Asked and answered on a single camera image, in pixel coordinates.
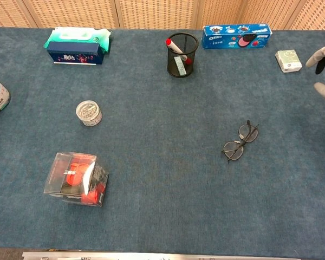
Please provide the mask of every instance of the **black mesh pen holder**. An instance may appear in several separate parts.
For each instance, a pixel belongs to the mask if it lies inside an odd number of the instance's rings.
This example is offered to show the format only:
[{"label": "black mesh pen holder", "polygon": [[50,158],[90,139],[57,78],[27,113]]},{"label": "black mesh pen holder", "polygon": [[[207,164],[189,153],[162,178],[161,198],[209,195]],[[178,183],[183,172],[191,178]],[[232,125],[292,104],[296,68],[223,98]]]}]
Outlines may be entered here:
[{"label": "black mesh pen holder", "polygon": [[193,72],[198,40],[191,34],[179,32],[166,40],[167,71],[174,77],[188,77]]}]

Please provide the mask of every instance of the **eyeglasses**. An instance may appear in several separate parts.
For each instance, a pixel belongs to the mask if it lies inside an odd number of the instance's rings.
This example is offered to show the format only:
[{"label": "eyeglasses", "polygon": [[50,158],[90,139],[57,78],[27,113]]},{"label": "eyeglasses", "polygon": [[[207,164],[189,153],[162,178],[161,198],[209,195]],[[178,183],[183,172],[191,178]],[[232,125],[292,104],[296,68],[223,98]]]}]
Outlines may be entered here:
[{"label": "eyeglasses", "polygon": [[239,137],[242,139],[242,141],[232,141],[232,142],[227,142],[224,145],[224,148],[222,150],[222,152],[226,155],[227,160],[233,160],[236,161],[238,160],[242,154],[243,154],[243,146],[247,143],[247,142],[253,142],[257,136],[258,136],[258,126],[252,126],[250,124],[250,121],[247,121],[246,125],[242,125],[239,130]]}]

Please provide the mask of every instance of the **marker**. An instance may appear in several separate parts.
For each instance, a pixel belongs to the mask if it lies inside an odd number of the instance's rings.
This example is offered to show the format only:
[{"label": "marker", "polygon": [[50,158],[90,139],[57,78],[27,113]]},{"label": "marker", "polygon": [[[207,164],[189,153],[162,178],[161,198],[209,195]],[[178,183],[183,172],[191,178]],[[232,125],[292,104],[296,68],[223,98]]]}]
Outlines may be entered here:
[{"label": "marker", "polygon": [[[175,45],[171,39],[166,39],[166,45],[173,50],[175,53],[183,53],[177,45]],[[186,55],[181,55],[180,58],[185,61],[185,64],[189,65],[191,64],[191,59],[188,58]]]}]

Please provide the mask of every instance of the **wooden wall panel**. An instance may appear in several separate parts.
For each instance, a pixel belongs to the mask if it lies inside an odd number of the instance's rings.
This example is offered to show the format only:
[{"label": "wooden wall panel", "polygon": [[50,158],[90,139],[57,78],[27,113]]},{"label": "wooden wall panel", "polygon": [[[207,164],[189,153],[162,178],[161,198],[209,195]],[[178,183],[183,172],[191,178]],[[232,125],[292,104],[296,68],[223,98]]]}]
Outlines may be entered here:
[{"label": "wooden wall panel", "polygon": [[40,28],[118,28],[114,0],[24,0]]},{"label": "wooden wall panel", "polygon": [[194,29],[198,0],[115,0],[125,29]]},{"label": "wooden wall panel", "polygon": [[36,27],[25,5],[16,0],[0,0],[0,27]]},{"label": "wooden wall panel", "polygon": [[239,23],[267,23],[283,30],[300,0],[247,0]]},{"label": "wooden wall panel", "polygon": [[325,30],[325,0],[307,0],[291,30]]},{"label": "wooden wall panel", "polygon": [[212,24],[235,24],[244,0],[200,0],[197,29]]}]

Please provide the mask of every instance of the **cardboard box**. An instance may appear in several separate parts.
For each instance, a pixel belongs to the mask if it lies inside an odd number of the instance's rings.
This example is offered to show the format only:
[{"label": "cardboard box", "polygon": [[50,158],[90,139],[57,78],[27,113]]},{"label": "cardboard box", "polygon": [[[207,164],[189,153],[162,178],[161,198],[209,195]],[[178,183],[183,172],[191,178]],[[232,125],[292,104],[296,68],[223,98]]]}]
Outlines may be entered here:
[{"label": "cardboard box", "polygon": [[266,23],[206,25],[201,42],[204,49],[262,48],[271,34]]},{"label": "cardboard box", "polygon": [[97,156],[83,153],[57,153],[44,193],[65,202],[102,206],[108,172]]},{"label": "cardboard box", "polygon": [[47,52],[54,63],[96,65],[103,60],[98,43],[49,42]]}]

